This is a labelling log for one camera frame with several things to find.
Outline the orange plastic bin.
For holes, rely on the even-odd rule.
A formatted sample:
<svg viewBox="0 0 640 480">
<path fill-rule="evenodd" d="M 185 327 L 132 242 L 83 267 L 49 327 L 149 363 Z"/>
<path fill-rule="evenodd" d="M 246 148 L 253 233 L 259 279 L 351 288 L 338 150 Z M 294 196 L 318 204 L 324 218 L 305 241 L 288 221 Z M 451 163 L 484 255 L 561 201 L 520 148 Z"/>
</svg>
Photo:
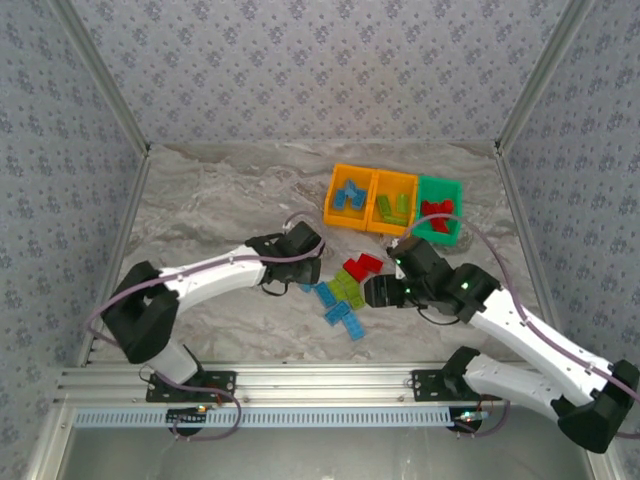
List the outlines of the orange plastic bin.
<svg viewBox="0 0 640 480">
<path fill-rule="evenodd" d="M 328 226 L 365 231 L 373 208 L 373 187 L 377 179 L 378 174 L 375 169 L 336 163 L 324 200 L 324 223 Z M 354 209 L 351 199 L 346 198 L 344 207 L 336 208 L 336 195 L 339 190 L 346 190 L 349 181 L 357 189 L 364 191 L 362 206 L 359 209 Z"/>
<path fill-rule="evenodd" d="M 368 219 L 367 231 L 399 237 L 406 231 L 407 227 L 413 223 L 416 217 L 418 177 L 412 174 L 389 170 L 378 170 L 377 174 L 378 179 L 373 187 L 373 208 Z M 402 215 L 396 211 L 396 198 L 398 194 L 407 194 L 409 196 L 410 211 L 408 215 Z M 405 217 L 408 220 L 407 226 L 391 225 L 383 221 L 383 216 L 380 215 L 376 204 L 376 197 L 378 195 L 386 195 L 389 198 L 392 215 Z"/>
</svg>

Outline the green plastic bin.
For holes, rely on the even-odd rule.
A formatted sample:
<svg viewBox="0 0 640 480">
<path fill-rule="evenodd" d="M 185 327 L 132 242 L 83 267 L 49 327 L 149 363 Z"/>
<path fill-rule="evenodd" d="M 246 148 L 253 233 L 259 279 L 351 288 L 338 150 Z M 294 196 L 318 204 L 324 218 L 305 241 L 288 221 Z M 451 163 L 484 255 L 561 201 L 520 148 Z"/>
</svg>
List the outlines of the green plastic bin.
<svg viewBox="0 0 640 480">
<path fill-rule="evenodd" d="M 430 202 L 438 202 L 440 204 L 445 199 L 451 199 L 455 204 L 452 215 L 462 217 L 463 187 L 459 181 L 438 177 L 420 176 L 416 197 L 416 219 L 419 220 L 423 217 L 420 212 L 420 205 L 422 201 L 427 200 Z M 434 232 L 429 220 L 416 226 L 412 230 L 412 234 L 414 236 L 421 237 L 432 244 L 452 247 L 457 244 L 461 224 L 456 220 L 449 219 L 449 228 L 449 234 Z"/>
</svg>

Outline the black controller board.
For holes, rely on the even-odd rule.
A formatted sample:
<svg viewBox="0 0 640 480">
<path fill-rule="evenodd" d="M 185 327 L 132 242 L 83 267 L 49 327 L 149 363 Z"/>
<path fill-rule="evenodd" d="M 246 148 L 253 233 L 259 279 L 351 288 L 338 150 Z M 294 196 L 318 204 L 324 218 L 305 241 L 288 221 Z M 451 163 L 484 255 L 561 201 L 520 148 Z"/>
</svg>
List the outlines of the black controller board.
<svg viewBox="0 0 640 480">
<path fill-rule="evenodd" d="M 449 429 L 460 434 L 475 435 L 490 415 L 490 412 L 482 409 L 451 408 L 450 416 L 453 425 Z"/>
<path fill-rule="evenodd" d="M 165 414 L 165 423 L 173 424 L 204 424 L 207 420 L 207 408 L 203 406 L 187 408 L 171 408 Z"/>
</svg>

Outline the grey metal base panel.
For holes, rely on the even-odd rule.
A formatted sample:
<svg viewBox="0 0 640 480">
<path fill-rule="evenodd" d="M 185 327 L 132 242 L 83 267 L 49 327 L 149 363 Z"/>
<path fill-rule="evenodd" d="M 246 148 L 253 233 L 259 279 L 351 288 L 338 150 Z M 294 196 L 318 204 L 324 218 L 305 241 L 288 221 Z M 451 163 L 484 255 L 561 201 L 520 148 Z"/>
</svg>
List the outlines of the grey metal base panel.
<svg viewBox="0 0 640 480">
<path fill-rule="evenodd" d="M 179 442 L 165 428 L 75 427 L 55 480 L 627 480 L 514 408 L 484 438 L 436 427 L 242 428 Z"/>
</svg>

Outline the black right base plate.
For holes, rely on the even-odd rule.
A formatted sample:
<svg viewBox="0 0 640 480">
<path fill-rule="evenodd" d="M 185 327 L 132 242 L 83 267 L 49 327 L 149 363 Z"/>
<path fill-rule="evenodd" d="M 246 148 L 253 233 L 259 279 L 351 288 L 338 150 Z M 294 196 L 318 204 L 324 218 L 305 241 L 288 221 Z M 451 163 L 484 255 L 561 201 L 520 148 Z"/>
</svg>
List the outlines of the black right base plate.
<svg viewBox="0 0 640 480">
<path fill-rule="evenodd" d="M 477 403 L 481 400 L 501 401 L 501 397 L 479 394 L 461 375 L 445 373 L 441 369 L 413 370 L 408 381 L 416 402 Z"/>
</svg>

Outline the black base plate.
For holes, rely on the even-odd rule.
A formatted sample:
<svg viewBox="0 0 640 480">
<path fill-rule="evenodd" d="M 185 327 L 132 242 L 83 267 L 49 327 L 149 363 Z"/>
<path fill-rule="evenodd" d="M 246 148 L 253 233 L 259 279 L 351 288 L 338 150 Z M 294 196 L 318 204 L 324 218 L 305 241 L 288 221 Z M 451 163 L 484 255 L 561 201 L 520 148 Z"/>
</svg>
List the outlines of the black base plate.
<svg viewBox="0 0 640 480">
<path fill-rule="evenodd" d="M 501 401 L 501 397 L 479 394 L 461 375 L 445 373 L 441 369 L 413 370 L 408 381 L 416 402 L 477 403 L 481 400 Z"/>
<path fill-rule="evenodd" d="M 235 394 L 235 371 L 200 371 L 186 382 L 187 386 L 207 388 L 206 392 L 192 392 L 171 386 L 152 373 L 147 380 L 146 401 L 149 403 L 231 403 L 232 400 L 210 392 L 211 388 Z"/>
</svg>

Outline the aluminium frame rail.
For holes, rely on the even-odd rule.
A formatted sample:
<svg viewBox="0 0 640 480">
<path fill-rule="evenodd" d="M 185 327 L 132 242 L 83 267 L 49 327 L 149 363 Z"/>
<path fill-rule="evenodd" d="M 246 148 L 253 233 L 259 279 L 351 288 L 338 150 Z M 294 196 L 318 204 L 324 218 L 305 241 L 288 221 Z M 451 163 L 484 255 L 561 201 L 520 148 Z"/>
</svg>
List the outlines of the aluminium frame rail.
<svg viewBox="0 0 640 480">
<path fill-rule="evenodd" d="M 573 364 L 541 373 L 524 362 L 502 363 L 480 355 L 468 367 L 442 363 L 210 363 L 206 371 L 235 371 L 233 397 L 244 406 L 394 406 L 416 402 L 408 385 L 413 370 L 441 369 L 470 374 L 483 393 L 523 403 L 525 396 L 564 396 L 575 404 L 589 400 L 602 381 Z M 53 399 L 74 406 L 217 406 L 228 403 L 149 403 L 152 372 L 124 364 L 91 365 L 62 372 Z"/>
</svg>

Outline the aluminium table side rail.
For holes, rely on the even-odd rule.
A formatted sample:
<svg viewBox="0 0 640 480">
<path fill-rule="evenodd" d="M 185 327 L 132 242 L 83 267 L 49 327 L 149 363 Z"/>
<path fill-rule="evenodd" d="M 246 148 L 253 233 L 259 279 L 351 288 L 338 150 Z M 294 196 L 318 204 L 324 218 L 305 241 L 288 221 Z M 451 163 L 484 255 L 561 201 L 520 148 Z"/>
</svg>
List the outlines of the aluminium table side rail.
<svg viewBox="0 0 640 480">
<path fill-rule="evenodd" d="M 107 264 L 106 274 L 97 293 L 95 303 L 97 307 L 103 305 L 110 298 L 110 295 L 117 284 L 118 274 L 124 258 L 125 247 L 134 224 L 150 168 L 149 155 L 150 148 L 147 148 L 141 157 L 139 167 L 136 171 L 124 213 L 120 220 L 115 244 L 110 255 L 109 263 Z"/>
<path fill-rule="evenodd" d="M 514 174 L 502 150 L 499 147 L 495 147 L 494 150 L 497 167 L 514 217 L 514 222 L 520 238 L 521 247 L 529 271 L 532 287 L 536 294 L 540 313 L 547 324 L 560 333 L 564 333 L 564 328 L 553 302 L 551 289 L 544 272 L 539 252 L 535 245 L 535 239 L 528 222 L 526 210 L 519 195 Z"/>
</svg>

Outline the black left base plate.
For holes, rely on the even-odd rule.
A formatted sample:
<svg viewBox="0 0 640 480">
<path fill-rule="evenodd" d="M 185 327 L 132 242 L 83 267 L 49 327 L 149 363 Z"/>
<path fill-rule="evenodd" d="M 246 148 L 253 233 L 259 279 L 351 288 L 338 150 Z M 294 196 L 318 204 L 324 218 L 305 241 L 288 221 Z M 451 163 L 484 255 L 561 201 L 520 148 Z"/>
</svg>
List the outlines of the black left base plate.
<svg viewBox="0 0 640 480">
<path fill-rule="evenodd" d="M 149 403 L 231 403 L 232 400 L 210 392 L 211 388 L 235 394 L 235 371 L 200 371 L 186 382 L 187 386 L 207 388 L 206 392 L 192 392 L 171 386 L 152 373 L 147 380 L 146 401 Z"/>
</svg>

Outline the aluminium frame post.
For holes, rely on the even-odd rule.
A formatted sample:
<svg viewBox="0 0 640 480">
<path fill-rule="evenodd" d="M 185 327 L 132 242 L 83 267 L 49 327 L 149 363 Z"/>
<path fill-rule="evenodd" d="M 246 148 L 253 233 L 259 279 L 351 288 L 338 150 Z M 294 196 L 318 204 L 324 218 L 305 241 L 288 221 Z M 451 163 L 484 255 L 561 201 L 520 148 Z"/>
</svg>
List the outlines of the aluminium frame post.
<svg viewBox="0 0 640 480">
<path fill-rule="evenodd" d="M 498 156 L 505 157 L 515 144 L 594 3 L 595 0 L 567 0 L 523 90 L 495 140 Z"/>
<path fill-rule="evenodd" d="M 71 0 L 47 0 L 47 3 L 89 71 L 96 88 L 111 109 L 129 143 L 139 155 L 145 157 L 149 150 L 148 142 Z"/>
</svg>

